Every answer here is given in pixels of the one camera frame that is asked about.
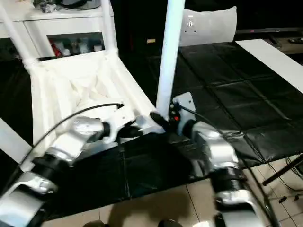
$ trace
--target black plastic sheet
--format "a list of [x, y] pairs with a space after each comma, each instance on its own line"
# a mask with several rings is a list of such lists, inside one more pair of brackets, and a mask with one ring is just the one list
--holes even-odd
[[[145, 57], [132, 53], [121, 58], [155, 104], [160, 55]], [[29, 75], [20, 62], [10, 64], [6, 76], [1, 77], [1, 104], [5, 108], [1, 109], [0, 117], [30, 143]], [[180, 48], [173, 96], [184, 92], [191, 92], [196, 111], [225, 133], [250, 166], [303, 150], [302, 94], [237, 44]], [[7, 157], [0, 160], [3, 176], [16, 166], [6, 160]], [[203, 177], [199, 148], [187, 138], [151, 133], [76, 163], [54, 200], [50, 218]]]

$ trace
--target black cable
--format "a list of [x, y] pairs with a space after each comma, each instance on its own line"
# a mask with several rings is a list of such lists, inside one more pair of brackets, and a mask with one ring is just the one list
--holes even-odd
[[[183, 110], [186, 110], [204, 120], [206, 120], [210, 125], [212, 125], [220, 134], [222, 134], [222, 136], [224, 136], [224, 134], [222, 133], [222, 131], [218, 128], [216, 128], [214, 126], [214, 124], [212, 124], [212, 122], [210, 120], [208, 120], [206, 117], [202, 116], [201, 114], [195, 112], [195, 111], [192, 111], [180, 104], [177, 105], [177, 107], [183, 109]], [[242, 159], [245, 167], [249, 170], [250, 174], [252, 175], [255, 183], [257, 184], [259, 190], [261, 191], [262, 193], [262, 196], [264, 198], [264, 203], [265, 203], [265, 206], [261, 203], [261, 201], [258, 199], [258, 197], [255, 195], [255, 193], [252, 191], [252, 189], [250, 188], [250, 186], [248, 185], [248, 183], [246, 183], [246, 186], [248, 187], [248, 189], [250, 190], [251, 194], [254, 196], [254, 198], [256, 199], [257, 203], [259, 204], [259, 206], [261, 207], [262, 211], [264, 212], [264, 214], [266, 215], [266, 217], [268, 218], [268, 220], [270, 221], [270, 224], [273, 226], [273, 227], [280, 227], [280, 224], [279, 224], [279, 221], [277, 220], [276, 218], [276, 215], [274, 213], [274, 210], [270, 204], [270, 201], [268, 199], [268, 196], [266, 195], [266, 193], [264, 192], [263, 188], [262, 188], [262, 185], [259, 183], [259, 181], [257, 180], [255, 174], [252, 172], [251, 168], [247, 165], [246, 161], [244, 159]]]
[[25, 160], [30, 156], [30, 154], [33, 152], [33, 150], [49, 135], [51, 134], [58, 126], [60, 126], [62, 123], [66, 122], [67, 120], [71, 119], [72, 117], [80, 114], [80, 113], [83, 113], [83, 112], [86, 112], [88, 110], [92, 110], [92, 109], [97, 109], [97, 108], [100, 108], [100, 107], [105, 107], [105, 106], [117, 106], [118, 108], [124, 106], [123, 104], [121, 103], [108, 103], [108, 104], [101, 104], [101, 105], [95, 105], [95, 106], [91, 106], [91, 107], [88, 107], [88, 108], [85, 108], [83, 110], [79, 110], [69, 116], [67, 116], [66, 118], [62, 119], [61, 121], [59, 121], [57, 124], [55, 124], [46, 134], [44, 134], [38, 141], [37, 143], [27, 152], [27, 154], [23, 157], [23, 159], [21, 160], [21, 162], [17, 165], [16, 169], [14, 170], [14, 172], [12, 173], [12, 175], [10, 176], [10, 178], [7, 180], [7, 183], [5, 184], [3, 190], [2, 190], [2, 193], [1, 193], [1, 196], [4, 194], [4, 192], [7, 190], [7, 188], [10, 186], [10, 184], [15, 180], [18, 172], [19, 172], [19, 168], [20, 166], [25, 162]]
[[[275, 173], [277, 173], [277, 171], [275, 170], [275, 168], [273, 168], [273, 166], [272, 166], [270, 163], [268, 163], [268, 165], [272, 168], [272, 170], [273, 170]], [[281, 177], [279, 177], [279, 179], [280, 179], [280, 181], [281, 181], [289, 190], [294, 191], [294, 192], [303, 192], [303, 189], [294, 189], [294, 188], [288, 186], [288, 185], [285, 183], [285, 181], [284, 181]]]
[[201, 115], [201, 114], [199, 114], [199, 113], [197, 113], [197, 112], [195, 112], [195, 111], [193, 111], [191, 109], [188, 109], [188, 108], [180, 105], [179, 103], [178, 103], [177, 107], [179, 107], [179, 108], [181, 108], [183, 110], [186, 110], [186, 111], [190, 112], [191, 114], [196, 115], [196, 116], [200, 117], [201, 119], [207, 121], [207, 123], [209, 123], [211, 126], [213, 126], [222, 136], [225, 136], [225, 134], [222, 132], [221, 129], [216, 128], [214, 126], [214, 124], [209, 119], [207, 119], [206, 117], [204, 117], [203, 115]]
[[[287, 165], [289, 165], [291, 163], [290, 158], [285, 158], [285, 162]], [[300, 173], [300, 171], [296, 167], [291, 168], [291, 171], [303, 180], [303, 174]]]

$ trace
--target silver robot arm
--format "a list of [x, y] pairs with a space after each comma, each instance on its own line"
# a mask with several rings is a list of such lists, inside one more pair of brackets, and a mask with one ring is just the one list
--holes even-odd
[[84, 116], [75, 118], [45, 154], [33, 160], [33, 169], [23, 173], [0, 198], [0, 226], [40, 226], [48, 196], [58, 190], [87, 143], [101, 139], [113, 142], [119, 130], [134, 121], [128, 106], [116, 110], [107, 122]]
[[203, 154], [205, 174], [211, 179], [219, 211], [214, 219], [215, 226], [264, 227], [255, 199], [244, 187], [245, 176], [234, 148], [213, 126], [196, 122], [188, 110], [196, 110], [190, 93], [173, 99], [171, 119], [177, 134], [189, 137]]

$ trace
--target white pole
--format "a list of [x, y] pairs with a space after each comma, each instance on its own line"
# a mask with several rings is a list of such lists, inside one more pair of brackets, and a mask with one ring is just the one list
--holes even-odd
[[104, 25], [104, 38], [105, 38], [105, 50], [107, 51], [116, 51], [114, 30], [112, 25], [112, 17], [110, 16], [110, 3], [109, 0], [101, 0], [101, 7], [103, 13], [103, 25]]
[[31, 53], [29, 52], [27, 46], [23, 42], [22, 38], [19, 36], [14, 23], [10, 20], [8, 14], [6, 13], [2, 3], [0, 1], [0, 18], [3, 20], [4, 25], [9, 33], [11, 40], [14, 43], [14, 46], [17, 48], [22, 60], [23, 64], [26, 62], [36, 62], [36, 59], [32, 57]]
[[160, 78], [157, 93], [157, 110], [168, 119], [171, 91], [174, 82], [180, 31], [185, 0], [168, 0]]

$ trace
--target tile floor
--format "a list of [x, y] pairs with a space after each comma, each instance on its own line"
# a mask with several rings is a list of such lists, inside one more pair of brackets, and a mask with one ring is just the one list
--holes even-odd
[[[285, 166], [285, 159], [281, 159], [258, 167], [252, 168], [259, 182]], [[247, 175], [252, 190], [259, 198], [261, 193], [257, 189], [248, 170]], [[292, 171], [287, 172], [282, 180], [294, 189], [303, 188], [301, 180]], [[271, 198], [272, 206], [282, 227], [303, 227], [303, 197], [294, 201], [292, 195], [298, 194], [289, 190], [280, 179], [264, 187]], [[95, 210], [45, 222], [43, 227], [82, 227], [85, 223], [102, 220], [111, 227], [156, 227], [163, 219], [174, 219], [184, 227], [199, 227], [211, 220], [215, 212], [212, 199], [213, 190], [209, 180], [202, 180], [192, 184], [183, 185], [163, 192], [147, 195], [138, 199], [108, 205]], [[288, 196], [287, 200], [279, 203], [279, 197]], [[266, 225], [269, 222], [263, 214], [262, 219]]]

